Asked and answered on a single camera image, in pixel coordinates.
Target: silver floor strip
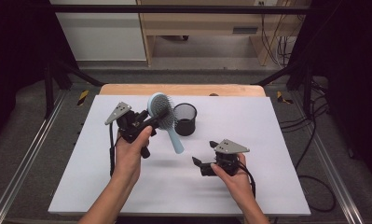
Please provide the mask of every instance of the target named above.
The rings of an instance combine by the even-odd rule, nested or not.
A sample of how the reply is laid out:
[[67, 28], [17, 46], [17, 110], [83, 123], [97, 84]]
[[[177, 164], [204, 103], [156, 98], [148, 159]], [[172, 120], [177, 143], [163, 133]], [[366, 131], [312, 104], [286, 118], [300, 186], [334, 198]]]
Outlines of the silver floor strip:
[[[302, 109], [302, 97], [298, 91], [291, 91], [291, 94], [293, 96], [293, 99], [295, 100], [296, 106], [298, 107], [299, 111], [303, 114]], [[313, 125], [308, 125], [310, 135], [312, 134]], [[322, 142], [322, 139], [320, 138], [318, 131], [316, 131], [313, 143], [316, 146], [316, 152], [317, 156], [320, 159], [320, 162], [324, 168], [325, 174], [327, 175], [328, 181], [331, 184], [331, 187], [333, 188], [334, 193], [337, 196], [337, 200], [342, 207], [343, 213], [348, 219], [349, 223], [354, 224], [362, 224], [363, 219], [360, 216], [360, 213], [354, 204], [353, 199], [351, 198], [351, 195], [349, 194], [348, 189], [346, 188], [345, 184], [343, 183], [342, 178], [340, 177], [340, 174], [334, 165], [334, 163], [331, 161], [330, 156], [327, 153], [327, 150], [324, 147], [324, 144]]]
[[47, 137], [48, 131], [52, 126], [52, 123], [56, 119], [58, 112], [61, 109], [63, 99], [65, 98], [67, 91], [60, 91], [59, 95], [55, 101], [55, 107], [49, 116], [49, 118], [45, 119], [34, 138], [34, 141], [29, 146], [28, 151], [26, 152], [25, 156], [22, 159], [20, 166], [17, 169], [17, 172], [13, 175], [10, 183], [8, 184], [5, 192], [3, 193], [2, 197], [0, 198], [0, 223], [3, 222], [5, 216], [14, 202], [15, 197], [17, 196], [18, 191], [21, 188], [23, 180], [27, 176], [29, 170], [34, 163], [34, 159], [37, 156], [38, 151], [40, 150], [41, 146], [44, 143], [44, 140]]

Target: white wall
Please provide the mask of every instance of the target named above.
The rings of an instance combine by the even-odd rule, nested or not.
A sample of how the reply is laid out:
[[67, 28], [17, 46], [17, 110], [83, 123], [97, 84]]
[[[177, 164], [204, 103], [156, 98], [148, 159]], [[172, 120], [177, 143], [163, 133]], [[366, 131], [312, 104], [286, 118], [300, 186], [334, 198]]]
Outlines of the white wall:
[[[135, 5], [134, 0], [50, 0], [51, 4]], [[57, 13], [78, 61], [145, 61], [137, 14]]]

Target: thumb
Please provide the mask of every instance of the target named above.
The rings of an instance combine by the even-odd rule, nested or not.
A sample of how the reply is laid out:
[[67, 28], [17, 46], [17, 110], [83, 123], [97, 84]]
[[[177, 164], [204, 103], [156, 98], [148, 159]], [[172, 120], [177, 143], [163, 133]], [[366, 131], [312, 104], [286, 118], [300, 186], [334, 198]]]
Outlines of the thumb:
[[151, 135], [151, 132], [153, 131], [153, 128], [151, 126], [145, 127], [140, 133], [139, 136], [133, 141], [133, 145], [138, 147], [139, 149], [142, 147], [145, 147], [145, 145], [148, 142], [148, 138]]
[[228, 181], [228, 174], [220, 166], [218, 166], [217, 164], [211, 163], [211, 167], [212, 167], [212, 170], [214, 171], [214, 173], [218, 177], [220, 177], [224, 181], [224, 183], [227, 183], [227, 181]]

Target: black fabric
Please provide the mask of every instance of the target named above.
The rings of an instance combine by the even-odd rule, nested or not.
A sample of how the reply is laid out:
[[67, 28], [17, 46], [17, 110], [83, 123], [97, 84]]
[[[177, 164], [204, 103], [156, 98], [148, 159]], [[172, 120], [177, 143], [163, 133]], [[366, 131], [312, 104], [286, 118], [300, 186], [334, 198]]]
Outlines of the black fabric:
[[[32, 11], [30, 4], [49, 0], [0, 0], [0, 129], [15, 105], [17, 90], [44, 78], [49, 62], [76, 60], [54, 13]], [[67, 81], [64, 71], [55, 77]]]
[[[301, 30], [293, 60], [313, 36], [315, 19]], [[343, 1], [316, 43], [308, 64], [327, 77], [330, 107], [372, 173], [372, 1]]]

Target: gray floor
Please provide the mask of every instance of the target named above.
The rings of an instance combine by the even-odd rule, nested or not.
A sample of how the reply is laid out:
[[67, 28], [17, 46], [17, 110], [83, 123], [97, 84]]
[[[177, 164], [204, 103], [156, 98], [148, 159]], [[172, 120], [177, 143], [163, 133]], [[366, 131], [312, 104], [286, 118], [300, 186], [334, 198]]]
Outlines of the gray floor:
[[[163, 36], [157, 44], [162, 48], [156, 48], [155, 64], [151, 67], [129, 63], [123, 69], [112, 67], [103, 69], [102, 64], [87, 64], [85, 71], [101, 81], [111, 83], [239, 83], [250, 84], [262, 79], [274, 72], [271, 67], [260, 67], [256, 64], [253, 49], [248, 44], [247, 38], [230, 39], [227, 37], [215, 37], [209, 41], [209, 37], [191, 36], [190, 42], [182, 42], [177, 37]], [[232, 52], [232, 48], [222, 48], [223, 51], [215, 52], [215, 48], [209, 43], [233, 46], [244, 45], [251, 51], [239, 48]], [[196, 66], [195, 57], [206, 59], [210, 62], [203, 69], [203, 63]], [[250, 67], [240, 64], [252, 64]], [[69, 160], [77, 133], [82, 129], [82, 123], [88, 115], [93, 95], [99, 92], [99, 88], [86, 84], [79, 78], [73, 77], [73, 88], [67, 92], [60, 114], [50, 128], [45, 143], [41, 147], [34, 165], [25, 178], [23, 185], [9, 208], [7, 222], [15, 219], [34, 220], [78, 220], [78, 217], [60, 217], [47, 212], [52, 198], [52, 192], [56, 189], [62, 173]], [[297, 119], [301, 116], [294, 104], [279, 103], [277, 91], [282, 91], [284, 99], [291, 99], [292, 95], [281, 84], [285, 79], [274, 82], [265, 88], [271, 97], [278, 121]], [[83, 90], [90, 90], [86, 102], [76, 105], [78, 97]], [[37, 82], [32, 86], [19, 91], [17, 105], [11, 114], [7, 125], [0, 133], [0, 197], [5, 191], [11, 177], [16, 172], [23, 155], [32, 143], [37, 133], [45, 112], [44, 83]], [[347, 146], [335, 121], [329, 114], [322, 114], [317, 118], [317, 130], [329, 155], [338, 168], [357, 208], [365, 223], [372, 223], [372, 175], [368, 172], [365, 164], [360, 160], [350, 159], [347, 154]], [[284, 139], [289, 149], [293, 162], [296, 162], [309, 140], [306, 128], [292, 133], [284, 133]], [[324, 169], [320, 164], [315, 152], [316, 146], [310, 147], [307, 156], [298, 169], [300, 175], [312, 175], [328, 183]], [[309, 180], [302, 179], [302, 186], [310, 205], [326, 208], [331, 204], [327, 190]], [[124, 223], [146, 223], [142, 218], [123, 220]], [[199, 220], [188, 219], [182, 223], [234, 223], [233, 219], [202, 218]], [[321, 213], [312, 210], [310, 217], [280, 217], [279, 223], [347, 223], [341, 206], [329, 213]], [[179, 220], [170, 218], [150, 219], [149, 223], [179, 223]]]

